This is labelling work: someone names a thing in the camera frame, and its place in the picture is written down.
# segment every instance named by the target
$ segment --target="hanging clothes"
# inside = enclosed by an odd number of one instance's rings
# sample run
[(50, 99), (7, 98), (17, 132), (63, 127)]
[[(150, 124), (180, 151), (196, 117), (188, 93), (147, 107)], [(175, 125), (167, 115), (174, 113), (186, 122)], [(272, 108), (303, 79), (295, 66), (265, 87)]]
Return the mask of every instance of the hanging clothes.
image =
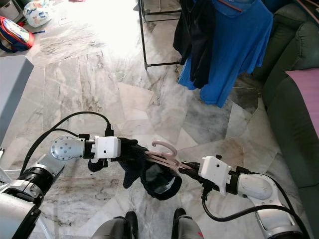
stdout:
[[(206, 104), (222, 107), (243, 72), (252, 73), (261, 66), (265, 55), (273, 16), (261, 0), (232, 0), (229, 3), (242, 12), (212, 0), (216, 8), (216, 27), (208, 85), (200, 92)], [(192, 57), (187, 58), (179, 83), (190, 90), (197, 88), (190, 80)]]
[(197, 88), (201, 88), (208, 83), (215, 7), (211, 0), (181, 0), (180, 5), (182, 13), (176, 27), (173, 47), (182, 55), (180, 65), (191, 55), (190, 80)]

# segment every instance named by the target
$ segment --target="backpack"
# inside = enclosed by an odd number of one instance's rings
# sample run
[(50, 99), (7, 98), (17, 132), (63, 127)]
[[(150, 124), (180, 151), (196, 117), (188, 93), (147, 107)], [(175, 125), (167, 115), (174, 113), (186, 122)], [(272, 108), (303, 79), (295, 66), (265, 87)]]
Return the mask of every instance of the backpack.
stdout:
[[(10, 43), (11, 49), (1, 43), (1, 38)], [(25, 51), (34, 44), (34, 36), (13, 21), (0, 16), (0, 49), (6, 52)]]

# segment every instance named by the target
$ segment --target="dark cloth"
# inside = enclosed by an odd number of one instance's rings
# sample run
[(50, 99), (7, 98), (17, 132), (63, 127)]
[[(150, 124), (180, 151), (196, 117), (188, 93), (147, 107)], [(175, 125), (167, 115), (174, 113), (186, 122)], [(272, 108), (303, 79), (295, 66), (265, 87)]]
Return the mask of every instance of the dark cloth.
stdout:
[(181, 15), (173, 47), (181, 54), (184, 65), (191, 54), (190, 80), (196, 88), (208, 84), (215, 29), (215, 7), (211, 0), (180, 0)]
[(147, 148), (138, 145), (135, 139), (121, 140), (121, 156), (117, 158), (125, 170), (124, 188), (129, 188), (140, 178), (145, 190), (159, 200), (169, 199), (179, 191), (181, 177), (170, 168), (147, 161)]

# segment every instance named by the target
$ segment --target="plastic hanger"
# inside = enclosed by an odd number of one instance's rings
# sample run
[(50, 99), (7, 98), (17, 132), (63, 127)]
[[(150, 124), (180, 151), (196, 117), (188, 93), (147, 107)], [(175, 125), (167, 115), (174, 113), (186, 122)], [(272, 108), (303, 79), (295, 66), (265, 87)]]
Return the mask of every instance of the plastic hanger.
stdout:
[(163, 165), (165, 167), (171, 168), (174, 171), (178, 172), (178, 169), (180, 167), (185, 169), (193, 170), (193, 168), (189, 167), (188, 165), (185, 165), (183, 163), (180, 163), (175, 157), (177, 156), (177, 150), (170, 145), (169, 143), (165, 143), (159, 140), (155, 140), (152, 142), (152, 146), (156, 147), (156, 145), (162, 145), (172, 151), (172, 153), (163, 153), (163, 152), (154, 152), (154, 151), (147, 151), (145, 154), (149, 156), (147, 161), (158, 163), (160, 165)]
[(239, 12), (242, 12), (242, 11), (243, 11), (242, 9), (237, 8), (237, 7), (231, 5), (231, 4), (229, 4), (229, 3), (227, 3), (227, 2), (225, 2), (225, 1), (223, 1), (223, 0), (218, 0), (218, 1), (221, 2), (221, 3), (223, 3), (223, 4), (225, 4), (225, 5), (227, 5), (227, 6), (229, 6), (229, 7), (231, 7), (232, 9), (235, 9), (235, 10), (239, 11)]

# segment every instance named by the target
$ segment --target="pink hanger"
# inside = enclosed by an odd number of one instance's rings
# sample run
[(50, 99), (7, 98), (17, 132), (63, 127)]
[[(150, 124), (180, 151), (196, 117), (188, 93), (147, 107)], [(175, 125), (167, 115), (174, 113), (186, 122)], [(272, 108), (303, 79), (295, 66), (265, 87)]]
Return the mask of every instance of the pink hanger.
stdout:
[(177, 156), (177, 150), (172, 145), (159, 140), (155, 140), (152, 142), (152, 146), (156, 147), (156, 145), (162, 145), (170, 149), (172, 153), (164, 153), (164, 152), (160, 153), (160, 152), (154, 152), (154, 151), (147, 151), (145, 152), (145, 154), (149, 156), (147, 161), (161, 164), (165, 167), (173, 169), (176, 172), (178, 172), (178, 169), (180, 167), (192, 170), (191, 167), (183, 163), (180, 163), (177, 159), (175, 159), (175, 157)]

